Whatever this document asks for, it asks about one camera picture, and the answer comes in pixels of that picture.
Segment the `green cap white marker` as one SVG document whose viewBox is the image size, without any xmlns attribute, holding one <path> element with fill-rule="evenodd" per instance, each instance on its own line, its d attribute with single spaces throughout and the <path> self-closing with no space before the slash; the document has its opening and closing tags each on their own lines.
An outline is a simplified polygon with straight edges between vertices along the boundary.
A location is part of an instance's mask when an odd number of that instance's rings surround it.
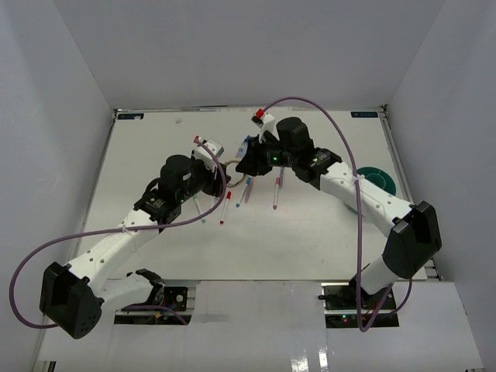
<svg viewBox="0 0 496 372">
<path fill-rule="evenodd" d="M 200 206 L 200 202 L 198 200 L 198 196 L 197 195 L 195 195 L 193 197 L 193 202 L 195 204 L 195 207 L 196 207 L 196 210 L 197 210 L 198 215 L 202 215 L 203 214 L 203 211 L 202 211 L 202 207 Z M 204 224 L 206 223 L 206 219 L 205 218 L 201 218 L 200 221 L 201 221 L 201 223 L 204 223 Z"/>
</svg>

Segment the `red cap white marker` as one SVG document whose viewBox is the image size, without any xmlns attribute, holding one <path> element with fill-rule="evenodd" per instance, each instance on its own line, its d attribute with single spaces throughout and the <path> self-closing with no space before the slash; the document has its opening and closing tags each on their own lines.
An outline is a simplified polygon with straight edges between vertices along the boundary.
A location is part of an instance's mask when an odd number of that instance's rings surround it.
<svg viewBox="0 0 496 372">
<path fill-rule="evenodd" d="M 223 225 L 225 223 L 225 220 L 226 220 L 226 211 L 227 211 L 227 208 L 229 206 L 229 202 L 231 200 L 231 196 L 232 196 L 232 192 L 231 191 L 227 191 L 226 196 L 225 196 L 224 201 L 223 201 L 223 204 L 222 204 L 222 212 L 221 212 L 221 216 L 220 216 L 220 219 L 219 219 L 219 224 L 220 225 Z"/>
</svg>

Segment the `blue cap white marker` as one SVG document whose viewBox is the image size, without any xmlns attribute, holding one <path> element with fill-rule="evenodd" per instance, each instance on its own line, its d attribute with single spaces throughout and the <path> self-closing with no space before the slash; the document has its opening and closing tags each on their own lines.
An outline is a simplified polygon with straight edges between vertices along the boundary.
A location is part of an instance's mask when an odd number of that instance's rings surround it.
<svg viewBox="0 0 496 372">
<path fill-rule="evenodd" d="M 240 194 L 240 196 L 239 196 L 239 198 L 238 198 L 238 200 L 236 202 L 236 208 L 239 208 L 241 206 L 241 204 L 242 204 L 242 202 L 243 202 L 243 200 L 244 200 L 244 198 L 246 196 L 246 193 L 247 193 L 247 191 L 248 191 L 248 189 L 250 187 L 251 179 L 252 179 L 251 177 L 247 177 L 246 178 L 246 181 L 245 181 L 245 183 L 243 185 L 243 189 L 241 191 L 241 194 Z"/>
</svg>

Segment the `beige tape roll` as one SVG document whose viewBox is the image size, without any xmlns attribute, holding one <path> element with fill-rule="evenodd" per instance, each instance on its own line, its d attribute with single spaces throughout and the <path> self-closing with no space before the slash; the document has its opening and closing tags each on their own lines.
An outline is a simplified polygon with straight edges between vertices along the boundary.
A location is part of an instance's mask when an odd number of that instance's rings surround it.
<svg viewBox="0 0 496 372">
<path fill-rule="evenodd" d="M 236 188 L 246 180 L 246 175 L 236 169 L 240 161 L 240 158 L 232 158 L 223 163 L 226 166 L 226 174 L 230 176 L 230 180 L 227 184 L 228 188 Z"/>
</svg>

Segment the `pink cap white marker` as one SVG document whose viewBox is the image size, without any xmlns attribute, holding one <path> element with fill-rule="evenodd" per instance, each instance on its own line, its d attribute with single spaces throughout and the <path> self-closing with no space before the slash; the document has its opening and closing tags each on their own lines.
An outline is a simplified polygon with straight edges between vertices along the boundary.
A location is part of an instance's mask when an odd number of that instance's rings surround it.
<svg viewBox="0 0 496 372">
<path fill-rule="evenodd" d="M 279 195 L 279 190 L 280 190 L 280 182 L 281 182 L 280 178 L 276 177 L 275 184 L 274 184 L 273 204 L 272 204 L 273 210 L 277 210 L 277 207 L 278 207 L 278 195 Z"/>
</svg>

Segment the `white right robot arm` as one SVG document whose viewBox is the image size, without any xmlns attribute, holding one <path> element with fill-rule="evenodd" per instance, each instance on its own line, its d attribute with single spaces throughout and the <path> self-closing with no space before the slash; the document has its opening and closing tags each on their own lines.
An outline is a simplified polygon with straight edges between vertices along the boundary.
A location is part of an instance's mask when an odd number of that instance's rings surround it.
<svg viewBox="0 0 496 372">
<path fill-rule="evenodd" d="M 238 172 L 257 177 L 275 167 L 290 168 L 300 181 L 360 211 L 386 237 L 381 256 L 350 282 L 350 299 L 356 307 L 369 308 L 378 292 L 399 278 L 412 278 L 441 249 L 432 205 L 425 201 L 414 205 L 354 174 L 340 156 L 315 146 L 298 117 L 277 122 L 258 112 L 251 120 L 260 132 L 250 138 Z"/>
</svg>

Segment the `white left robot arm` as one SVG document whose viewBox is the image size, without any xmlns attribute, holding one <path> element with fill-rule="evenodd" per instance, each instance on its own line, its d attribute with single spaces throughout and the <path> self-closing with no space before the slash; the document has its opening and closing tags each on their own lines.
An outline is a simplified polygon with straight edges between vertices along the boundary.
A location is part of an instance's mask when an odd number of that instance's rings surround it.
<svg viewBox="0 0 496 372">
<path fill-rule="evenodd" d="M 102 315 L 102 289 L 109 275 L 181 213 L 189 198 L 203 191 L 219 196 L 217 162 L 209 154 L 173 155 L 162 166 L 116 232 L 65 265 L 43 273 L 40 310 L 74 339 L 86 336 Z"/>
</svg>

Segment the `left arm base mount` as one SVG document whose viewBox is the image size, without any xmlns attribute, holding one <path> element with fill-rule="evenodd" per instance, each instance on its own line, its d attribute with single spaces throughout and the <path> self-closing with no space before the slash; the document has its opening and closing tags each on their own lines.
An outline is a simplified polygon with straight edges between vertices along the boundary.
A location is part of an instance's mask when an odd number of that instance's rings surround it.
<svg viewBox="0 0 496 372">
<path fill-rule="evenodd" d="M 196 287 L 186 282 L 166 282 L 147 269 L 133 273 L 152 286 L 145 302 L 132 304 L 115 314 L 116 325 L 187 326 L 195 307 Z"/>
</svg>

